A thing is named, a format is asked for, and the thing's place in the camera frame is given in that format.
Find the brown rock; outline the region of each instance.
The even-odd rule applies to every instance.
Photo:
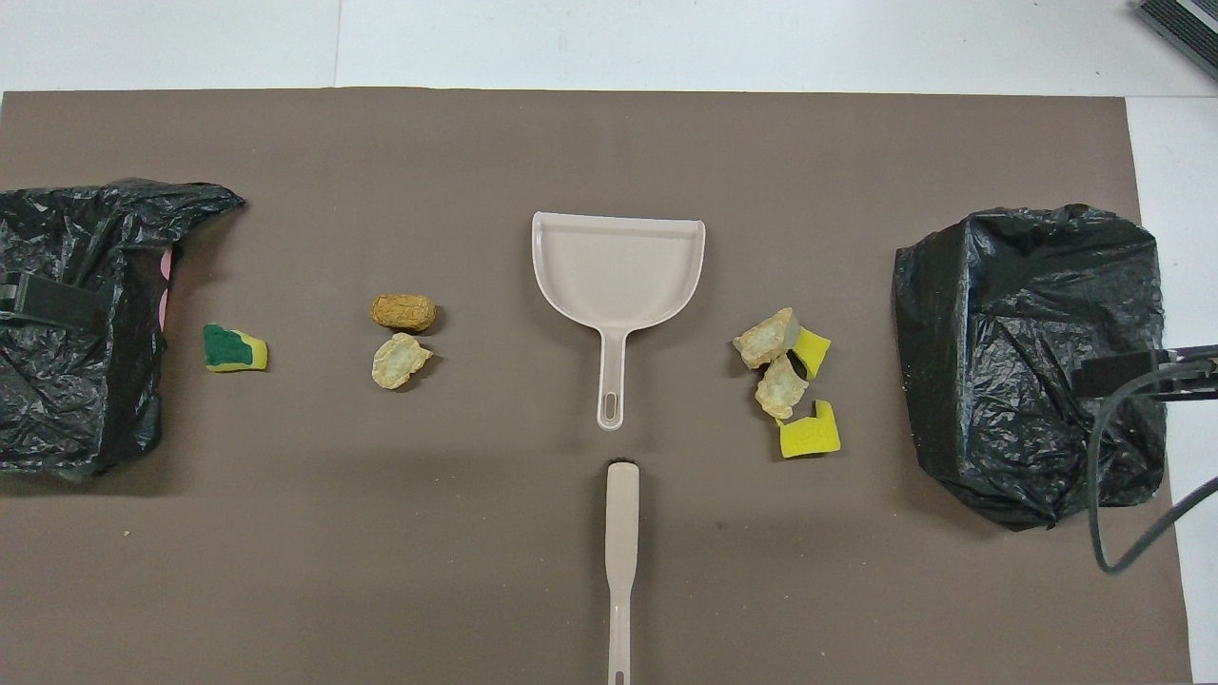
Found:
[[[379,295],[373,301],[371,317],[386,328],[418,333],[436,321],[436,305],[425,295]]]

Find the black cable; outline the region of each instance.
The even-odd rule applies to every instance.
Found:
[[[1116,575],[1127,568],[1129,568],[1136,559],[1150,547],[1160,535],[1169,525],[1177,522],[1181,516],[1189,512],[1192,507],[1201,503],[1202,500],[1213,495],[1218,491],[1218,477],[1209,479],[1205,485],[1197,488],[1192,492],[1189,492],[1183,500],[1180,500],[1174,507],[1167,511],[1158,520],[1156,520],[1146,533],[1141,534],[1129,551],[1125,552],[1117,563],[1108,563],[1107,556],[1104,553],[1104,540],[1100,536],[1100,445],[1104,442],[1104,431],[1108,427],[1108,419],[1112,412],[1116,411],[1122,402],[1129,399],[1130,395],[1138,392],[1147,385],[1160,383],[1162,380],[1180,380],[1184,378],[1195,378],[1200,374],[1208,374],[1216,371],[1214,362],[1209,360],[1200,362],[1186,362],[1181,364],[1174,364],[1167,368],[1152,371],[1150,373],[1144,373],[1138,378],[1125,383],[1117,389],[1116,392],[1108,395],[1104,402],[1100,403],[1100,408],[1095,412],[1095,424],[1091,429],[1091,436],[1086,442],[1086,508],[1088,516],[1091,523],[1091,550],[1095,552],[1095,562],[1100,564],[1100,568],[1105,573]]]

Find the beige debris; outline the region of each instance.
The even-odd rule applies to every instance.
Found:
[[[799,378],[790,360],[782,355],[765,369],[754,397],[773,418],[790,418],[790,408],[804,396],[804,390],[808,390],[808,382]]]
[[[732,345],[749,368],[760,368],[787,353],[799,340],[799,322],[790,307],[745,330]]]
[[[431,352],[413,335],[395,333],[373,356],[373,380],[387,390],[400,388],[430,357]]]

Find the brown object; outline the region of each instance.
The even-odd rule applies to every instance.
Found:
[[[371,316],[386,328],[419,333],[436,321],[436,303],[426,295],[378,295],[373,300]]]
[[[1190,679],[1174,536],[1108,578],[1082,518],[968,511],[917,467],[896,360],[898,247],[994,206],[1138,218],[1119,99],[6,93],[0,116],[2,188],[250,200],[175,268],[157,450],[83,488],[0,484],[6,683],[600,683],[622,456],[637,683]],[[616,433],[588,419],[594,336],[535,283],[537,210],[706,223],[689,305],[631,335]],[[401,273],[462,312],[426,392],[368,383],[361,303]],[[833,339],[814,390],[840,452],[782,461],[759,421],[727,340],[776,302]],[[199,364],[234,317],[279,373]],[[1106,511],[1108,544],[1169,502]]]

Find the sponge piece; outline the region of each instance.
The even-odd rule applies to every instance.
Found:
[[[808,455],[823,455],[842,449],[837,422],[833,421],[833,407],[825,400],[816,400],[816,416],[804,417],[790,423],[778,423],[778,446],[784,458]]]
[[[207,371],[263,371],[267,344],[240,330],[209,323],[203,327],[203,355]]]
[[[808,380],[816,378],[816,374],[820,373],[825,353],[829,351],[829,344],[828,338],[821,338],[806,328],[799,329],[799,338],[795,339],[795,346],[790,351],[795,352],[799,361],[804,362],[804,368],[808,369]]]

